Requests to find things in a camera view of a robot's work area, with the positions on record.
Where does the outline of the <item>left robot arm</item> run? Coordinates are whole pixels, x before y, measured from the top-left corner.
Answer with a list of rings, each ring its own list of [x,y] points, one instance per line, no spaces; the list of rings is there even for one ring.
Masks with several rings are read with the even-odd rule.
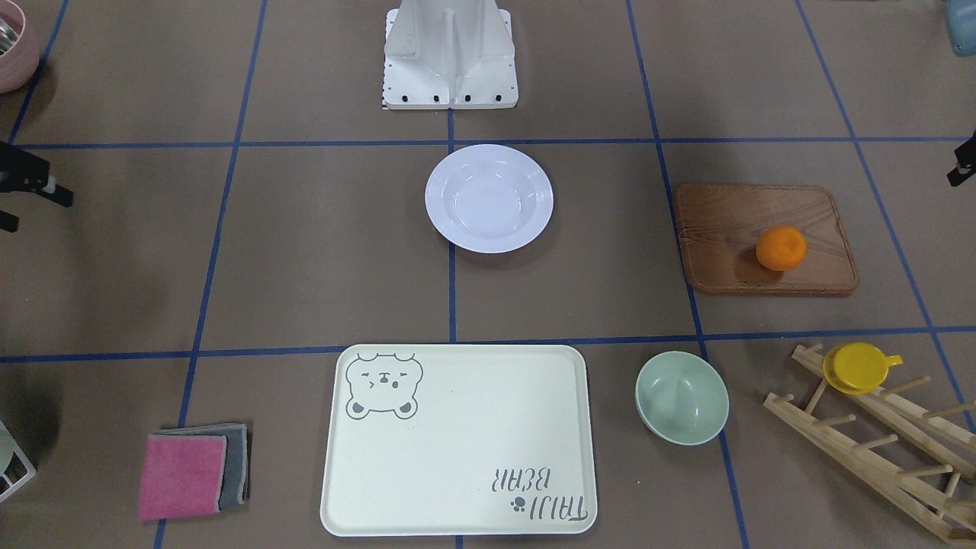
[[[956,56],[975,56],[975,1],[945,1],[949,45]]]

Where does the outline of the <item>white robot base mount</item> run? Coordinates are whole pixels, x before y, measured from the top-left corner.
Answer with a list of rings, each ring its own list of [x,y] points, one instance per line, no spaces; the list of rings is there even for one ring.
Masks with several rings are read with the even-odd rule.
[[[403,1],[386,13],[386,109],[508,109],[519,103],[512,17],[495,1]]]

